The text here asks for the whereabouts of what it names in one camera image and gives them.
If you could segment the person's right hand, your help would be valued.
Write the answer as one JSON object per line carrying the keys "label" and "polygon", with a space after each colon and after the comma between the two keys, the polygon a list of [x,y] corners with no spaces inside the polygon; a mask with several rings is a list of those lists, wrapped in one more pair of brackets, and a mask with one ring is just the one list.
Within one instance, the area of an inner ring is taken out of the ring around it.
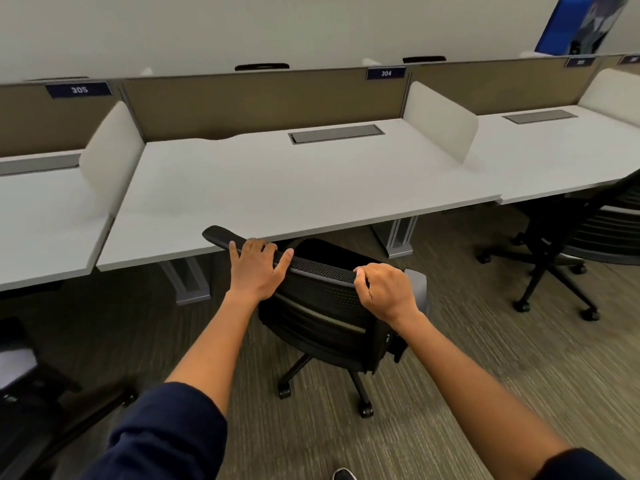
{"label": "person's right hand", "polygon": [[419,314],[409,277],[388,264],[358,266],[354,286],[361,304],[393,328]]}

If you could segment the person's left hand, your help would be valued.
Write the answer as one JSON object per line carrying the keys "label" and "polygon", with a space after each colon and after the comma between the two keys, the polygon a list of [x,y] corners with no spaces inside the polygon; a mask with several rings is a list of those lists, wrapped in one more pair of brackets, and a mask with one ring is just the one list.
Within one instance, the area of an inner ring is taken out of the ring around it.
{"label": "person's left hand", "polygon": [[250,253],[250,240],[241,247],[239,263],[231,264],[230,291],[256,304],[271,297],[282,283],[273,279],[277,245],[266,241],[263,252]]}

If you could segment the black mesh office chair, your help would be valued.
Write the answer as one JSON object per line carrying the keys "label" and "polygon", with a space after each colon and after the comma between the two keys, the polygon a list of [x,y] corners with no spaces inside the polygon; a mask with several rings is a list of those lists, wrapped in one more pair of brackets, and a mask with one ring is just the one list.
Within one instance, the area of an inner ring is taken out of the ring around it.
{"label": "black mesh office chair", "polygon": [[134,388],[123,387],[93,411],[82,411],[73,423],[60,397],[82,390],[78,382],[39,359],[17,317],[0,319],[0,480],[22,480],[138,398]]}
{"label": "black mesh office chair", "polygon": [[513,302],[517,312],[530,311],[529,299],[550,273],[586,305],[581,318],[598,321],[596,304],[561,268],[580,275],[587,272],[586,260],[640,266],[640,169],[587,198],[549,196],[518,202],[516,207],[529,222],[510,243],[525,246],[529,253],[492,246],[480,250],[476,260],[487,264],[500,257],[533,266],[526,290]]}
{"label": "black mesh office chair", "polygon": [[373,416],[359,373],[375,373],[387,353],[399,363],[407,344],[359,300],[352,268],[371,262],[375,259],[320,239],[297,245],[284,281],[258,307],[260,322],[303,353],[278,380],[281,399],[291,396],[293,377],[318,360],[348,371],[359,395],[360,416]]}

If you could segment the person's left forearm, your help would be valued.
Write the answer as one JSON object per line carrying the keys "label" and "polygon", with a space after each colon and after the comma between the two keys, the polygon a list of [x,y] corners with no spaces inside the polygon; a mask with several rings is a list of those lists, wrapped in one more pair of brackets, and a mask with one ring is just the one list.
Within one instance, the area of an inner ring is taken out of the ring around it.
{"label": "person's left forearm", "polygon": [[237,357],[258,302],[256,291],[229,290],[212,320],[165,382],[195,388],[227,416]]}

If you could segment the person's right forearm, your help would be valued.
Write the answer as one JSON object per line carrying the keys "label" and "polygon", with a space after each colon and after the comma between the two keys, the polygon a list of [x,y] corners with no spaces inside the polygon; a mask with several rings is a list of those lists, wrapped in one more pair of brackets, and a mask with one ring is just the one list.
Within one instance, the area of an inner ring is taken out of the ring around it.
{"label": "person's right forearm", "polygon": [[530,480],[572,446],[417,309],[385,314],[427,370],[495,480]]}

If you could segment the grey metal desk leg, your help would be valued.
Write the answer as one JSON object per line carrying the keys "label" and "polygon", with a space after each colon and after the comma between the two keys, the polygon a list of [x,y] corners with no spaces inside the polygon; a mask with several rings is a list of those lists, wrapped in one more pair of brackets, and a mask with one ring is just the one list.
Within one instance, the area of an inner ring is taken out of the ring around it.
{"label": "grey metal desk leg", "polygon": [[177,306],[211,299],[211,287],[196,257],[176,258],[159,263],[175,290]]}
{"label": "grey metal desk leg", "polygon": [[418,218],[404,217],[371,225],[389,259],[403,258],[413,253],[411,238]]}

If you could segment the brown fabric partition panel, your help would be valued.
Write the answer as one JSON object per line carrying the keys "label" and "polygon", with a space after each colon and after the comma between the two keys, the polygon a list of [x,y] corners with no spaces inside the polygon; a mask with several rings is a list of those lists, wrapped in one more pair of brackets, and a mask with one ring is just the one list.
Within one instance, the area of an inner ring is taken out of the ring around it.
{"label": "brown fabric partition panel", "polygon": [[570,106],[596,74],[620,55],[596,56],[590,67],[565,68],[568,57],[433,63],[414,66],[418,81],[476,115]]}
{"label": "brown fabric partition panel", "polygon": [[124,81],[149,142],[401,117],[407,77],[366,78],[366,68],[162,77]]}
{"label": "brown fabric partition panel", "polygon": [[52,99],[46,84],[0,85],[0,158],[82,150],[121,100],[109,82],[112,96],[66,99]]}

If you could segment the white desk side divider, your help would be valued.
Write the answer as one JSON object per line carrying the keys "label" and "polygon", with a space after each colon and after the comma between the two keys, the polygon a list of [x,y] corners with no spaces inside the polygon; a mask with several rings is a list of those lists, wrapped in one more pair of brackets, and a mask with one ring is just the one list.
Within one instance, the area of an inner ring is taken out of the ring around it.
{"label": "white desk side divider", "polygon": [[110,217],[116,217],[144,149],[129,109],[117,102],[82,151],[79,170]]}
{"label": "white desk side divider", "polygon": [[640,128],[640,75],[605,69],[593,79],[577,105]]}
{"label": "white desk side divider", "polygon": [[410,85],[403,120],[460,164],[479,130],[477,115],[418,81]]}

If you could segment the blue wall poster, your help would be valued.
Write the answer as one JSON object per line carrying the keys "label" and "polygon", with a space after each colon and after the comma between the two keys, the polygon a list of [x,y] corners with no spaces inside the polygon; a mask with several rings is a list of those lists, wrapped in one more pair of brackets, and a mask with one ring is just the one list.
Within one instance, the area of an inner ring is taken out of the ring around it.
{"label": "blue wall poster", "polygon": [[544,55],[593,55],[630,0],[558,0],[535,47]]}

